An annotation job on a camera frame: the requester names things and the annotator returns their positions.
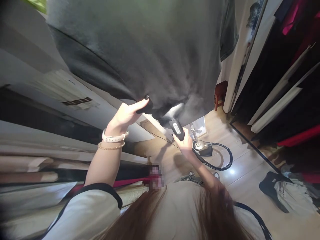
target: black t-shirt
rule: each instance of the black t-shirt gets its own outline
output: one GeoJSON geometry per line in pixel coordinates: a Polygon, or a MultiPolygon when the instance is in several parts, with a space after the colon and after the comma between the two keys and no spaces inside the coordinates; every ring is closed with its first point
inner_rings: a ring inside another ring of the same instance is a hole
{"type": "Polygon", "coordinates": [[[214,108],[220,62],[238,40],[234,0],[48,1],[71,72],[118,99],[148,94],[155,114],[185,103],[181,124],[214,108]]]}

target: white t-shirt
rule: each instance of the white t-shirt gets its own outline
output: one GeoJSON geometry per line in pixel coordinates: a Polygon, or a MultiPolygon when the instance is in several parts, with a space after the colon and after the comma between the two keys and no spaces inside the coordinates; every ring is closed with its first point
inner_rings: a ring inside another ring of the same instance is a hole
{"type": "MultiPolygon", "coordinates": [[[[196,206],[200,191],[203,191],[203,187],[190,181],[168,184],[147,238],[197,239],[196,206]]],[[[92,239],[105,231],[120,216],[121,206],[120,197],[108,184],[96,183],[85,186],[61,210],[43,239],[92,239]]],[[[240,207],[234,208],[239,221],[253,237],[265,239],[262,228],[253,214],[240,207]]]]}

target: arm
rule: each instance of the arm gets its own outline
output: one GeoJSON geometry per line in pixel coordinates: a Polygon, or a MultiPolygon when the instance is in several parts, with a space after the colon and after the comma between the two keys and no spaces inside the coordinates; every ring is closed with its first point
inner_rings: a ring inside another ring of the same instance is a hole
{"type": "Polygon", "coordinates": [[[194,152],[192,151],[192,139],[189,136],[189,130],[183,128],[185,132],[185,137],[183,141],[180,141],[175,135],[173,135],[174,140],[177,142],[182,155],[187,159],[188,162],[195,168],[199,176],[202,178],[204,184],[207,188],[209,188],[215,194],[220,193],[221,191],[224,192],[225,199],[231,200],[231,197],[223,186],[223,184],[212,175],[212,173],[207,169],[207,167],[200,162],[200,160],[196,157],[194,152]]]}
{"type": "MultiPolygon", "coordinates": [[[[142,100],[132,105],[123,103],[116,115],[110,121],[105,131],[106,136],[120,136],[126,133],[129,125],[133,124],[141,114],[136,114],[136,111],[145,107],[148,100],[142,100]]],[[[123,142],[116,143],[101,143],[101,147],[112,148],[121,146],[123,142]]],[[[120,156],[122,148],[115,150],[103,150],[98,148],[94,155],[86,177],[85,186],[93,183],[107,183],[113,186],[120,166],[120,156]]]]}

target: woman's left hand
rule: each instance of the woman's left hand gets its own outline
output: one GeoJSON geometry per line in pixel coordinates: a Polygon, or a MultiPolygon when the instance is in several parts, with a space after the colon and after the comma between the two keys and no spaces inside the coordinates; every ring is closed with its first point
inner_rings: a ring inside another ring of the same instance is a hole
{"type": "Polygon", "coordinates": [[[114,115],[113,119],[108,124],[107,130],[105,132],[106,136],[115,136],[114,134],[123,134],[127,131],[128,127],[135,123],[141,114],[137,114],[141,108],[144,108],[149,102],[149,99],[141,100],[132,105],[127,105],[122,103],[117,113],[114,115]]]}

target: woman's hand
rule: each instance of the woman's hand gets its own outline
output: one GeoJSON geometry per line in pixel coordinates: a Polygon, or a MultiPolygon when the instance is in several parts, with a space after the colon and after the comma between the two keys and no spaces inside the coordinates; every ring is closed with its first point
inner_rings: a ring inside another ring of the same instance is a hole
{"type": "Polygon", "coordinates": [[[149,99],[141,100],[132,105],[127,105],[122,103],[117,113],[114,115],[113,119],[107,126],[105,135],[106,136],[118,136],[126,133],[128,127],[135,123],[136,120],[141,116],[141,114],[137,114],[141,108],[144,108],[149,102],[149,99]]]}
{"type": "Polygon", "coordinates": [[[183,131],[184,131],[184,139],[182,141],[180,141],[176,135],[173,135],[173,139],[177,142],[182,155],[187,160],[189,160],[192,156],[194,156],[194,153],[192,151],[192,138],[189,136],[188,129],[183,128],[183,131]]]}

